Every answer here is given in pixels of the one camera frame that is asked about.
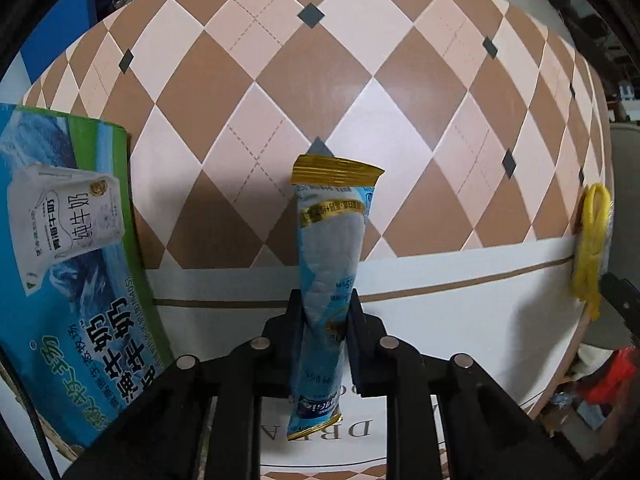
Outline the blue gold stick packet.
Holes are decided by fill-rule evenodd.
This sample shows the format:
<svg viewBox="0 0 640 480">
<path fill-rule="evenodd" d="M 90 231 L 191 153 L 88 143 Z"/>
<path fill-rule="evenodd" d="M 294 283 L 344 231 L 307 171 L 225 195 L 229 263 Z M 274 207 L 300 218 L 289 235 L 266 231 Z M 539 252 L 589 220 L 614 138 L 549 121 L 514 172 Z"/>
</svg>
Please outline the blue gold stick packet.
<svg viewBox="0 0 640 480">
<path fill-rule="evenodd" d="M 297 248 L 304 329 L 292 382 L 288 440 L 342 418 L 346 322 L 374 189 L 384 170 L 334 156 L 294 162 Z"/>
</svg>

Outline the grey office chair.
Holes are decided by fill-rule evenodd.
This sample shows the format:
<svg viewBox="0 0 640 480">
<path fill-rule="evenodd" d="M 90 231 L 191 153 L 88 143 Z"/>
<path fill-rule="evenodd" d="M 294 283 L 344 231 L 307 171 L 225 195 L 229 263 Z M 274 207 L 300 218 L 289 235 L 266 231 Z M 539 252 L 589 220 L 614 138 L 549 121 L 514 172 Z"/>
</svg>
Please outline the grey office chair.
<svg viewBox="0 0 640 480">
<path fill-rule="evenodd" d="M 608 270 L 639 287 L 639 127 L 611 127 L 614 176 L 613 238 Z"/>
</svg>

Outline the milk carton cardboard box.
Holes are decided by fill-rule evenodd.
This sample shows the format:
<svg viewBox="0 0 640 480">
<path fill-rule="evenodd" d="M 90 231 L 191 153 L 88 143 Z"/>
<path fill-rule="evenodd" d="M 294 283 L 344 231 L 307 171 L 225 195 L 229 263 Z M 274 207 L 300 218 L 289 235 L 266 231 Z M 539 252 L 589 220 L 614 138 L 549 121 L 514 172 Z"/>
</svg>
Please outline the milk carton cardboard box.
<svg viewBox="0 0 640 480">
<path fill-rule="evenodd" d="M 82 448 L 170 364 L 122 127 L 2 106 L 1 345 L 36 411 Z"/>
</svg>

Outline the blue folded mat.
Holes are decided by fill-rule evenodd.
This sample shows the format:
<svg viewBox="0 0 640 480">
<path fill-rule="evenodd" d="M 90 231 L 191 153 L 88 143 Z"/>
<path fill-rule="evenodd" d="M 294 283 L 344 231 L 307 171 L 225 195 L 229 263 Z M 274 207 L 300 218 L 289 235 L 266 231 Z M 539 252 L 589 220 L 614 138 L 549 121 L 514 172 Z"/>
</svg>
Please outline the blue folded mat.
<svg viewBox="0 0 640 480">
<path fill-rule="evenodd" d="M 58 0 L 25 40 L 20 53 L 30 82 L 96 24 L 94 0 Z"/>
</svg>

